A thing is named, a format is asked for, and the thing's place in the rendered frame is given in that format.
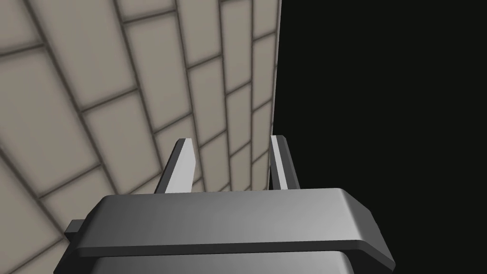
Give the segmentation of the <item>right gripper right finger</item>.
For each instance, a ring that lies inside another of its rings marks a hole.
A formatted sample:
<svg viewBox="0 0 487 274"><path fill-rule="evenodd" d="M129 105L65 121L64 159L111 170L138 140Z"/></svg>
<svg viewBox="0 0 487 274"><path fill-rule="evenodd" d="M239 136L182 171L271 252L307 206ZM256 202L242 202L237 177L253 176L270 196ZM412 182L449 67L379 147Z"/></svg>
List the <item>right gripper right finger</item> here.
<svg viewBox="0 0 487 274"><path fill-rule="evenodd" d="M274 190L300 189L288 143L283 135L270 136L270 171Z"/></svg>

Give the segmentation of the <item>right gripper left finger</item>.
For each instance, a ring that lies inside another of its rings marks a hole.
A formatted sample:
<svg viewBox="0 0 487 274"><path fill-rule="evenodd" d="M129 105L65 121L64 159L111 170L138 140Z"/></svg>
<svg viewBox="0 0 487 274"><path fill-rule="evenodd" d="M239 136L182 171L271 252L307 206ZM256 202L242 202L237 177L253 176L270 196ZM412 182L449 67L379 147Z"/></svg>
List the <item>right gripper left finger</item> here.
<svg viewBox="0 0 487 274"><path fill-rule="evenodd" d="M195 164L195 151L192 139L178 139L154 193L190 193L192 191Z"/></svg>

